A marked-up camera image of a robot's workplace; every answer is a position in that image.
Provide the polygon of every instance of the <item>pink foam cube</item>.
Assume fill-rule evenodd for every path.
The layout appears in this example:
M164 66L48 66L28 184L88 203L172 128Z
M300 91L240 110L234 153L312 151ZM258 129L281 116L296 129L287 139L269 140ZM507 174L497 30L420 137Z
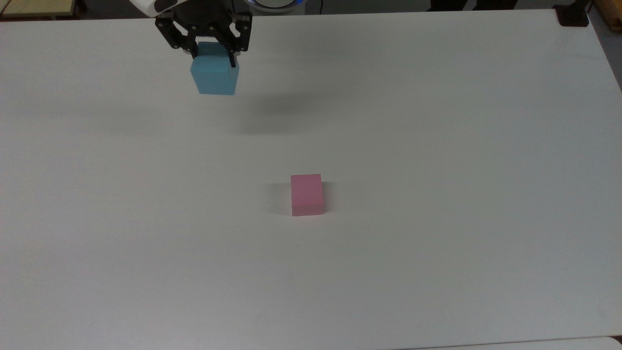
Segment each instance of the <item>pink foam cube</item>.
M292 216L322 215L324 195L320 174L292 175Z

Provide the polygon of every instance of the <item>wooden shelf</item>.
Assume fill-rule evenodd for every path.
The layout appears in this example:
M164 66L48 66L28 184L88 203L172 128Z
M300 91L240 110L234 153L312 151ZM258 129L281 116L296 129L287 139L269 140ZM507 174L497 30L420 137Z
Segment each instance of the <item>wooden shelf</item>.
M613 31L622 31L622 0L594 0Z
M74 6L75 0L11 0L2 17L72 16Z

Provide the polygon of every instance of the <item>blue block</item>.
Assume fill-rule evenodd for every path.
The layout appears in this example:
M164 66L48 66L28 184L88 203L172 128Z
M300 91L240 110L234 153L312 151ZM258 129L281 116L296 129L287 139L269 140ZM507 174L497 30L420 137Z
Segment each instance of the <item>blue block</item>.
M197 57L190 73L198 92L209 95L233 95L238 82L239 64L231 68L227 49L217 42L199 42Z

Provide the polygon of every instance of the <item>table surface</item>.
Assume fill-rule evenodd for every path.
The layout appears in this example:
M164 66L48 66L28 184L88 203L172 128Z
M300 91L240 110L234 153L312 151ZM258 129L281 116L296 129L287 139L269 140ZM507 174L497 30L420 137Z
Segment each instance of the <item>table surface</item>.
M435 350L622 350L622 345L611 338L566 339L530 341L525 343L471 345Z
M257 17L233 97L152 19L0 32L7 348L622 333L622 94L591 27ZM291 217L309 173L327 212Z
M74 5L75 0L10 0L2 17L71 16Z

